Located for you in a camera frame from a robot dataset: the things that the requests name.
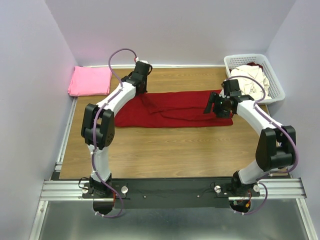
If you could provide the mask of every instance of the metal sheet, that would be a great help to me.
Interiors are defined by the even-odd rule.
[[[257,206],[261,200],[253,200]],[[305,240],[295,199],[270,199],[257,213],[230,209],[128,209],[115,219],[95,216],[92,202],[49,202],[41,240]]]

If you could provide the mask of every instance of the white wall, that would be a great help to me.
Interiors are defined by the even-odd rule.
[[[128,47],[152,64],[264,53],[295,0],[45,0],[80,65]],[[128,53],[114,64],[132,64]]]
[[[54,169],[75,59],[43,0],[0,1],[0,239],[26,240]]]
[[[320,1],[297,0],[274,40],[267,56],[286,94],[283,102],[270,106],[271,115],[294,126],[301,177],[307,205],[320,236],[320,127],[318,74],[320,56]]]

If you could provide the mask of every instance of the screw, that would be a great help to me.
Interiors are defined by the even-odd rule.
[[[214,191],[218,194],[221,193],[221,187],[219,185],[214,187]]]
[[[123,186],[122,188],[121,188],[121,192],[123,193],[123,194],[126,194],[127,192],[128,192],[128,188],[127,188],[127,186]]]
[[[260,187],[259,187],[258,185],[254,185],[254,186],[253,186],[253,190],[254,190],[256,193],[258,193],[258,192],[260,192]]]
[[[82,193],[83,193],[83,194],[87,194],[88,192],[89,192],[89,190],[88,190],[87,188],[83,188],[83,189],[82,189]]]

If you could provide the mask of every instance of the black mounting plate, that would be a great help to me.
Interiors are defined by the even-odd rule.
[[[231,179],[231,177],[113,178],[111,182],[112,187],[123,199],[126,209],[229,208],[229,197],[245,197],[245,194],[236,196],[231,192]],[[126,194],[121,192],[123,186],[128,188]],[[221,192],[215,192],[215,186],[220,186]],[[251,193],[253,197],[259,196],[253,189]],[[101,199],[114,196],[111,192],[104,194],[89,189],[82,197]],[[114,207],[121,208],[117,196]]]

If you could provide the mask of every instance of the black bracket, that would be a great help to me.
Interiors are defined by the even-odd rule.
[[[237,114],[238,103],[246,100],[254,100],[250,95],[241,95],[239,82],[237,79],[231,79],[222,83],[224,95],[212,92],[208,99],[208,103],[204,109],[204,114],[208,114],[212,111],[218,118],[230,118],[232,115]]]
[[[148,63],[137,61],[134,70],[121,79],[135,86],[135,95],[147,93],[147,78],[152,71],[152,66]]]
[[[282,126],[296,144],[296,130],[292,126]],[[295,151],[288,139],[277,128],[266,128],[261,131],[255,152],[258,166],[268,172],[291,166],[296,161]]]
[[[88,145],[93,145],[94,119],[99,110],[98,105],[88,104],[84,110],[81,136]],[[115,113],[110,109],[102,109],[99,114],[101,124],[96,125],[96,145],[102,150],[108,147],[115,137]]]

